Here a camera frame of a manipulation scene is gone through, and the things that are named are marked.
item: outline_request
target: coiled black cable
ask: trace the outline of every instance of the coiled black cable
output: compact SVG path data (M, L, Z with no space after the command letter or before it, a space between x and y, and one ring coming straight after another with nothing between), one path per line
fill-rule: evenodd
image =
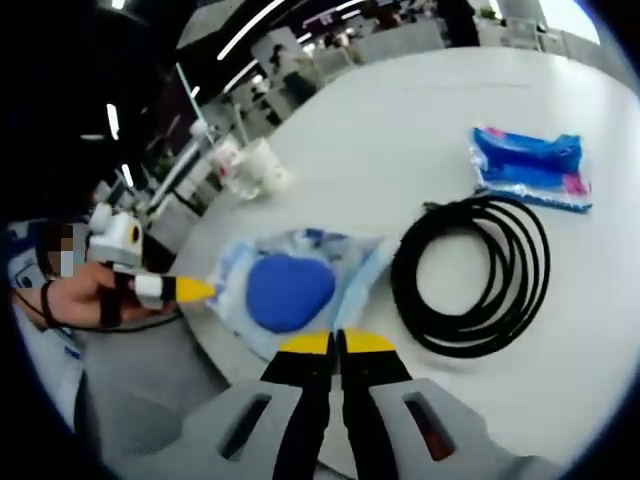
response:
M440 355L477 358L497 352L529 326L546 295L550 252L544 228L531 209L508 198L472 197L442 206L425 206L427 212L402 238L391 265L391 288L400 317L418 342ZM505 206L531 219L541 240L542 258L524 223ZM502 232L506 249L485 228L489 224ZM486 245L489 279L480 299L468 312L447 315L424 302L416 275L429 244L460 231L477 235ZM502 285L490 298L498 286L498 267L502 270ZM511 288L517 290L506 306Z

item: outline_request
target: black wrist strap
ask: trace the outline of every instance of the black wrist strap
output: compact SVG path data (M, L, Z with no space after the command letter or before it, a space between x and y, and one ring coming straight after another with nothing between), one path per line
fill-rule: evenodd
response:
M40 305L42 305L42 313L44 316L44 321L47 323L47 327L49 328L60 328L62 327L62 323L57 321L53 314L51 313L51 308L49 307L49 287L53 284L52 280L49 280L45 283L42 288L40 288Z

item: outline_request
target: table surface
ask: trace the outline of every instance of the table surface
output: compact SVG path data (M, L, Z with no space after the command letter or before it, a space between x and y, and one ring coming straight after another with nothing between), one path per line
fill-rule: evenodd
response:
M287 228L399 235L423 201L471 194L476 178L467 138L476 125L544 138L583 136L593 210L534 208L552 254L540 312L500 352L444 358L411 338L386 274L362 325L388 337L414 377L434 380L480 413L498 444L566 465L615 412L640 351L640 108L630 90L595 69L539 52L483 48L412 55L350 72L270 139L296 182L254 203L217 198L173 270L204 278L227 242ZM437 241L421 262L421 292L432 306L461 312L481 292L487 263L472 239ZM264 362L212 312L190 307L185 313L230 382L260 376ZM340 394L332 393L320 460L353 475Z

